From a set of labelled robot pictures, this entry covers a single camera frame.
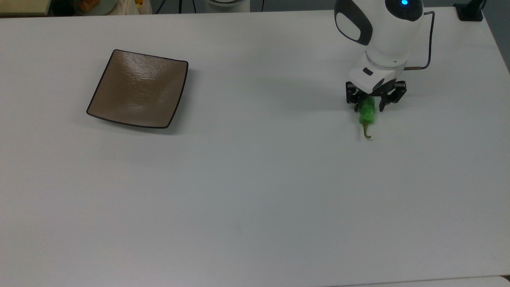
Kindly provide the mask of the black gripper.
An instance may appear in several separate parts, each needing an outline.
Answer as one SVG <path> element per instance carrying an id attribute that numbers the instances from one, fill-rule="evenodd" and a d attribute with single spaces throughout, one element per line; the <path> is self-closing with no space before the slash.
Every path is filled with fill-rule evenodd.
<path id="1" fill-rule="evenodd" d="M 405 81 L 390 81 L 373 90 L 369 97 L 381 97 L 379 111 L 383 112 L 386 105 L 398 103 L 406 92 L 407 86 Z M 350 81 L 345 84 L 345 98 L 346 103 L 353 105 L 354 111 L 358 112 L 362 96 L 359 94 L 359 89 Z"/>

